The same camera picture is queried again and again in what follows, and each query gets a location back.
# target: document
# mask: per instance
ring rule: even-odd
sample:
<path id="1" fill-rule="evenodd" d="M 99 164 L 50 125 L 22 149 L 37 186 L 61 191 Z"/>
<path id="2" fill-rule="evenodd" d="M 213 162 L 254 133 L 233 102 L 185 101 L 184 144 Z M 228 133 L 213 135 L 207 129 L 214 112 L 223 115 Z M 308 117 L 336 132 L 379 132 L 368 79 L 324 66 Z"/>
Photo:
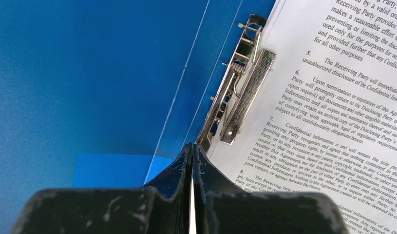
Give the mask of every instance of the document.
<path id="1" fill-rule="evenodd" d="M 210 161 L 246 191 L 328 195 L 351 233 L 397 233 L 397 0 L 279 0 L 259 47 L 272 72 Z"/>

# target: white paper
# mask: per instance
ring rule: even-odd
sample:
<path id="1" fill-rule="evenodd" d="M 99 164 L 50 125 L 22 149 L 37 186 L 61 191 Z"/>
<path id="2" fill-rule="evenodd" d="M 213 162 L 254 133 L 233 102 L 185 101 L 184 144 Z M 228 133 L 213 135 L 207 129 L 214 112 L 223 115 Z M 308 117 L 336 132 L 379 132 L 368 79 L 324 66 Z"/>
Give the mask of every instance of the white paper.
<path id="1" fill-rule="evenodd" d="M 211 162 L 248 191 L 328 195 L 351 233 L 397 233 L 397 1 L 287 0 L 278 12 L 260 45 L 277 54 L 273 72 Z"/>

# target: blue binder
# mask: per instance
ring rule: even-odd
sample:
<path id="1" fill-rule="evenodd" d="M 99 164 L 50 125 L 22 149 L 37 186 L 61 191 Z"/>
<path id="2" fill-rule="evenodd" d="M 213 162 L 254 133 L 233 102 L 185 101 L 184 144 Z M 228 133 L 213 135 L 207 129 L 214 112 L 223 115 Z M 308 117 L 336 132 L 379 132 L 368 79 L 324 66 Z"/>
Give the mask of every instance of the blue binder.
<path id="1" fill-rule="evenodd" d="M 37 190 L 166 167 L 197 138 L 238 23 L 273 3 L 0 0 L 0 234 Z"/>

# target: shiny metal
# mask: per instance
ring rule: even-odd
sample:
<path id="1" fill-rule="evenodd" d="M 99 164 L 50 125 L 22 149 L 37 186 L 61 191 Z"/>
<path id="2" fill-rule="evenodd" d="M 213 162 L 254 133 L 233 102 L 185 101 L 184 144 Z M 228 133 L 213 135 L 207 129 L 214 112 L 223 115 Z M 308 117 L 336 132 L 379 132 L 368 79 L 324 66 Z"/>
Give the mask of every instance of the shiny metal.
<path id="1" fill-rule="evenodd" d="M 259 58 L 253 66 L 248 83 L 245 84 L 243 93 L 238 102 L 235 103 L 224 126 L 221 134 L 222 142 L 227 144 L 233 143 L 267 73 L 270 71 L 275 57 L 276 55 L 274 53 L 267 50 L 263 50 L 260 53 Z"/>
<path id="2" fill-rule="evenodd" d="M 246 25 L 239 24 L 239 27 L 244 28 L 240 40 L 236 46 L 233 56 L 230 62 L 222 63 L 227 66 L 226 73 L 224 74 L 221 85 L 217 91 L 217 95 L 213 99 L 210 111 L 207 114 L 206 121 L 203 128 L 195 143 L 200 143 L 205 152 L 208 152 L 211 146 L 211 140 L 216 132 L 220 132 L 218 129 L 220 121 L 224 118 L 224 122 L 227 120 L 225 113 L 227 112 L 229 103 L 228 101 L 235 95 L 240 97 L 241 94 L 237 93 L 237 83 L 242 78 L 244 70 L 250 61 L 251 56 L 256 56 L 256 48 L 258 48 L 258 36 L 263 30 L 267 22 L 266 18 L 250 15 Z M 249 31 L 253 34 L 256 33 L 255 37 L 249 36 Z"/>

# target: binder clip mechanism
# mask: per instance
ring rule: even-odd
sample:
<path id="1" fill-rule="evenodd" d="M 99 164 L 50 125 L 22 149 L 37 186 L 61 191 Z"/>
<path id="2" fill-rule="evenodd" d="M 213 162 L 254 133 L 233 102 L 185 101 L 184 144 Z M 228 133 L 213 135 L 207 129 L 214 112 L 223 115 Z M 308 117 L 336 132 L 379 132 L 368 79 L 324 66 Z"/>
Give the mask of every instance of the binder clip mechanism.
<path id="1" fill-rule="evenodd" d="M 245 25 L 241 23 L 238 25 L 240 28 L 244 29 L 243 33 L 230 62 L 228 64 L 223 63 L 223 65 L 227 66 L 226 73 L 224 74 L 221 85 L 217 91 L 217 95 L 212 98 L 212 106 L 207 114 L 205 124 L 196 140 L 196 143 L 201 144 L 205 152 L 208 152 L 210 149 L 213 137 L 220 129 L 222 129 L 221 141 L 228 144 L 233 142 L 235 136 L 238 134 L 238 129 L 240 128 L 252 101 L 254 100 L 254 91 L 257 93 L 260 88 L 261 83 L 254 83 L 254 81 L 251 81 L 251 78 L 254 73 L 255 65 L 261 62 L 261 56 L 265 55 L 265 52 L 267 52 L 259 52 L 261 32 L 265 27 L 266 22 L 266 18 L 252 14 Z M 246 76 L 246 71 L 250 68 L 252 68 L 253 72 L 249 76 Z M 242 87 L 244 87 L 241 92 L 237 89 L 239 82 L 242 83 Z M 240 100 L 243 100 L 241 103 L 243 103 L 244 106 L 239 106 L 238 110 L 237 107 Z"/>

